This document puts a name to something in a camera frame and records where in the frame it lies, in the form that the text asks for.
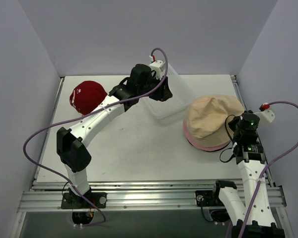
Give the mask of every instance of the hat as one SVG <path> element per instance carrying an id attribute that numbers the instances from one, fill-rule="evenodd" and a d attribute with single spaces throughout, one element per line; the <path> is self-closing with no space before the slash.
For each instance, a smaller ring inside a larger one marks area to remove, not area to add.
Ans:
<path id="1" fill-rule="evenodd" d="M 188 108 L 183 120 L 184 134 L 196 148 L 217 151 L 226 147 L 229 137 L 225 130 L 225 120 L 229 115 L 239 116 L 244 108 L 234 96 L 208 95 L 196 99 Z M 233 132 L 227 127 L 230 135 Z"/>
<path id="2" fill-rule="evenodd" d="M 84 81 L 70 95 L 70 104 L 81 114 L 92 112 L 107 96 L 103 86 L 94 81 Z"/>

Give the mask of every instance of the transparent bin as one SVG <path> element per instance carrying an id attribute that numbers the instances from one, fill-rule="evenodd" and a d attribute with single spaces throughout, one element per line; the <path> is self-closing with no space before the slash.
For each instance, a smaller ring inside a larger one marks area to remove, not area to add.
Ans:
<path id="1" fill-rule="evenodd" d="M 167 76 L 172 98 L 165 102 L 155 101 L 149 97 L 144 98 L 145 105 L 157 119 L 164 119 L 186 109 L 196 99 L 195 94 L 170 64 Z"/>

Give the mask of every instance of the white enclosure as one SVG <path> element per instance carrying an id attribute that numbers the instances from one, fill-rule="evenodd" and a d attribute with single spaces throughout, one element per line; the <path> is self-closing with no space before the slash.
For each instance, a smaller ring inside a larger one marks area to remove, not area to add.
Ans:
<path id="1" fill-rule="evenodd" d="M 248 109 L 298 104 L 298 0 L 0 0 L 0 237 L 32 185 L 22 145 L 50 123 L 60 76 L 126 75 L 154 47 L 179 74 L 236 74 Z M 275 108 L 259 130 L 268 160 L 298 140 L 298 112 Z M 45 135 L 28 146 L 36 161 Z M 271 172 L 298 237 L 298 149 Z"/>

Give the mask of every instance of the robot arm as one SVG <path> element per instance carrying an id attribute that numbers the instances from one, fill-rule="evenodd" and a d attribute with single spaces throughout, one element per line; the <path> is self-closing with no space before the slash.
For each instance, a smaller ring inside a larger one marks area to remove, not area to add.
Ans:
<path id="1" fill-rule="evenodd" d="M 83 195 L 90 191 L 87 180 L 86 167 L 91 161 L 87 147 L 107 124 L 114 118 L 126 112 L 132 105 L 136 104 L 139 99 L 128 101 L 122 104 L 116 104 L 111 107 L 107 105 L 117 103 L 121 100 L 134 98 L 149 92 L 161 81 L 165 62 L 156 60 L 149 66 L 137 64 L 131 71 L 130 77 L 123 79 L 115 86 L 104 99 L 104 101 L 94 110 L 104 109 L 89 117 L 82 119 L 76 125 L 65 129 L 60 128 L 57 132 L 57 154 L 65 164 L 69 179 L 73 186 Z M 168 87 L 167 77 L 161 86 L 149 95 L 156 101 L 166 101 L 172 97 Z M 73 196 L 79 195 L 70 187 Z"/>
<path id="2" fill-rule="evenodd" d="M 228 123 L 234 132 L 232 150 L 243 180 L 246 207 L 251 202 L 257 182 L 260 181 L 244 237 L 285 237 L 284 231 L 276 227 L 269 205 L 265 178 L 259 177 L 266 166 L 266 160 L 264 149 L 257 140 L 256 129 L 259 124 L 271 123 L 274 118 L 275 114 L 266 109 L 255 114 L 252 111 L 244 112 Z M 213 198 L 225 206 L 233 223 L 232 237 L 237 237 L 245 220 L 246 208 L 238 196 L 236 185 L 231 181 L 217 181 Z"/>

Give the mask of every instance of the red cap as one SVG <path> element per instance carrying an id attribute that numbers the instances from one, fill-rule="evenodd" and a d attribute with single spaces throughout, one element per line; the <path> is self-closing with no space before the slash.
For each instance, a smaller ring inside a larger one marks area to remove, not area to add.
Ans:
<path id="1" fill-rule="evenodd" d="M 70 95 L 70 104 L 83 115 L 91 113 L 107 96 L 103 86 L 94 81 L 84 81 Z"/>

